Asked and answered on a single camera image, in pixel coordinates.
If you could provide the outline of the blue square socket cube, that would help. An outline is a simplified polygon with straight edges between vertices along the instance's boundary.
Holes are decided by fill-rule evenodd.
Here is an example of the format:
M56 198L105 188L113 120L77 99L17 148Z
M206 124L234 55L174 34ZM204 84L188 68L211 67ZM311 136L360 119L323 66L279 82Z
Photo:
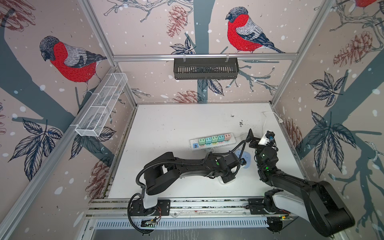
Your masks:
M236 154L236 156L241 160L241 159L244 159L244 165L242 165L242 168L244 168L244 169L247 169L247 168L249 168L250 167L250 165L251 165L251 162L252 162L252 160L251 160L251 154L250 153L248 153L248 152L243 152L243 154L242 154L242 156L240 156L240 153L241 153L241 150L237 150L237 151L235 151L235 154Z

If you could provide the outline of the pink USB charger plug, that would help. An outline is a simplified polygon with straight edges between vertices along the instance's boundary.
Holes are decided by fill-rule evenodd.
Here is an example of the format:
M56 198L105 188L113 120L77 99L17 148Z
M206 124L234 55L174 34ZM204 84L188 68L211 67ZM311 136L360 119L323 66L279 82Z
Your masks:
M225 141L229 141L232 137L231 134L225 134L224 136L225 136Z

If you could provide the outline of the teal charger plug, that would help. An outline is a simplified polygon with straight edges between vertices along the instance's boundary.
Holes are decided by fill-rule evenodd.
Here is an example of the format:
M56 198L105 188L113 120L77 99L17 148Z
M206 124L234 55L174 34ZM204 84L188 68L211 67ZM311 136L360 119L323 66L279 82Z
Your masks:
M225 140L225 136L224 135L219 135L218 136L218 142L223 142Z
M211 144L211 143L212 143L212 138L211 137L205 138L205 144L206 145Z

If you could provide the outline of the white multicolour power strip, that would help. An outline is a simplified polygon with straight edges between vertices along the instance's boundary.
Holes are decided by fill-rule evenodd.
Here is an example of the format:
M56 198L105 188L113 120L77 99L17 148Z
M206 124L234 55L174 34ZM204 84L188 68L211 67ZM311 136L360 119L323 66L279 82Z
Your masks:
M224 146L235 145L237 143L233 133L224 133L201 137L190 140L190 147L194 150L212 149Z

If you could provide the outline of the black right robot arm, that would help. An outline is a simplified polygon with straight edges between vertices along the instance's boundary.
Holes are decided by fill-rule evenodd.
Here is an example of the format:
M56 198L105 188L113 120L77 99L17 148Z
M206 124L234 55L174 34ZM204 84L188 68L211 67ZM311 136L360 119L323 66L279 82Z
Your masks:
M330 183L304 180L277 168L279 158L273 132L267 131L263 137L256 138L249 130L246 142L255 149L260 180L274 188L265 193L272 197L265 202L267 211L279 209L291 212L311 223L324 237L355 225L351 211Z

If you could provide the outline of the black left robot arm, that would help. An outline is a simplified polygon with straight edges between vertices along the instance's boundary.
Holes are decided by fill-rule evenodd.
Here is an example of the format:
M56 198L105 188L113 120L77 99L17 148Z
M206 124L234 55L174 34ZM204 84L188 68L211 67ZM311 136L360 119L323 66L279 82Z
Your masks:
M164 192L179 178L193 176L221 178L224 184L235 180L240 168L246 164L243 158L245 147L246 141L243 140L229 152L209 152L201 160L181 159L175 157L173 152L166 152L146 164L135 179L141 192L135 193L128 203L127 215L132 227L143 236L153 232L141 229L133 222L131 214L133 203L135 201L144 203L145 197Z

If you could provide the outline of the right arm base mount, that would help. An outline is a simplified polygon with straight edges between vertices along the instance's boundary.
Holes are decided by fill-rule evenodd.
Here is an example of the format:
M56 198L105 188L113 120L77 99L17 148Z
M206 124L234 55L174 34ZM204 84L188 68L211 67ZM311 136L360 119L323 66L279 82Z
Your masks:
M271 215L277 211L274 202L270 198L248 199L246 209L250 210L252 215Z

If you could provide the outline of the black wall shelf basket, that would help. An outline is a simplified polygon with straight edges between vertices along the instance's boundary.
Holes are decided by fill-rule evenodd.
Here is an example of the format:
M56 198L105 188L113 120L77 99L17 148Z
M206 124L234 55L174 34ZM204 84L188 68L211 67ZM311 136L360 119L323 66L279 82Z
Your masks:
M174 60L176 80L230 80L239 74L237 58L186 58Z

